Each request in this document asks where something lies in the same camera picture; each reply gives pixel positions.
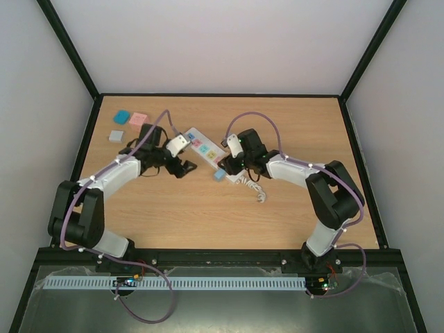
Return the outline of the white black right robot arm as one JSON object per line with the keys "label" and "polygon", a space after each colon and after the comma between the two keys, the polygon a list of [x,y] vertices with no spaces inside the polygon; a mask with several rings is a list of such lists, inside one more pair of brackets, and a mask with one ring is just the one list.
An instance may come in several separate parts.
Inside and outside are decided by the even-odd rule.
{"label": "white black right robot arm", "polygon": [[307,189],[317,218],[314,231],[301,248],[307,270],[316,272],[324,267],[348,225],[364,217],[364,197],[340,161],[312,164],[276,149],[268,150],[252,128],[225,137],[221,145],[229,153],[218,165],[228,175],[253,171],[259,178],[283,180]]}

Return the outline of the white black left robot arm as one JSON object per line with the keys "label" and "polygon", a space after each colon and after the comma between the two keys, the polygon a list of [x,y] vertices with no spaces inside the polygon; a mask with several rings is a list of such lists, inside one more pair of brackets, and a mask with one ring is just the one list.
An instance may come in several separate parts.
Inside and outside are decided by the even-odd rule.
{"label": "white black left robot arm", "polygon": [[164,167],[169,174],[183,178],[197,165],[179,158],[191,145],[188,136],[161,136],[160,126],[145,124],[139,137],[127,143],[117,157],[102,171],[76,182],[59,184],[48,224],[48,233],[60,245],[72,243],[74,249],[91,249],[116,258],[125,257],[134,242],[105,228],[105,202],[128,182],[154,168]]}

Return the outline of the white power strip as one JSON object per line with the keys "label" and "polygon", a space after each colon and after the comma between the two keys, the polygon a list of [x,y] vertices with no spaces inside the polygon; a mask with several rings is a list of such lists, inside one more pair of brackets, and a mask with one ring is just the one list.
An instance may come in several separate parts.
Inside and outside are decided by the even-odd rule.
{"label": "white power strip", "polygon": [[[218,146],[211,139],[206,137],[202,132],[194,127],[187,130],[184,135],[190,138],[191,149],[198,156],[200,156],[206,163],[208,163],[215,170],[215,172],[220,169],[217,163],[227,155],[227,153],[220,146]],[[226,177],[224,180],[228,180],[229,182],[235,184],[240,183],[244,179],[244,176],[244,170],[234,176],[230,176],[226,173]]]}

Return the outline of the blue cube plug adapter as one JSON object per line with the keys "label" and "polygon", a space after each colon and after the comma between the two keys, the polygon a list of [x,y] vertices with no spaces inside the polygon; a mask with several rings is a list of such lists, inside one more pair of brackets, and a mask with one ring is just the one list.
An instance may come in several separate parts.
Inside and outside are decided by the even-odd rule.
{"label": "blue cube plug adapter", "polygon": [[113,122],[124,125],[128,122],[129,118],[131,117],[131,114],[129,111],[126,110],[119,110],[113,117]]}

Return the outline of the white USB charger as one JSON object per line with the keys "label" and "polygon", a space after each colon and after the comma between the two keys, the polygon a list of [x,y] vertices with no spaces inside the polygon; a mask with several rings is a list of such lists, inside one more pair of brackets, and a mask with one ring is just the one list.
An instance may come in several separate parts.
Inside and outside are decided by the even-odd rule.
{"label": "white USB charger", "polygon": [[125,132],[122,130],[112,130],[108,136],[109,142],[123,143]]}

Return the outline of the pink cube socket adapter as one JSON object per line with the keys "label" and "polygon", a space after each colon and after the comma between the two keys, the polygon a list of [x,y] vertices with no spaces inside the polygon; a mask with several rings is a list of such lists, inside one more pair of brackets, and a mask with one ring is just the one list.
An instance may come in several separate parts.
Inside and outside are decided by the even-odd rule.
{"label": "pink cube socket adapter", "polygon": [[148,119],[147,114],[134,112],[129,120],[130,127],[136,131],[140,130],[141,127],[146,123],[146,120]]}

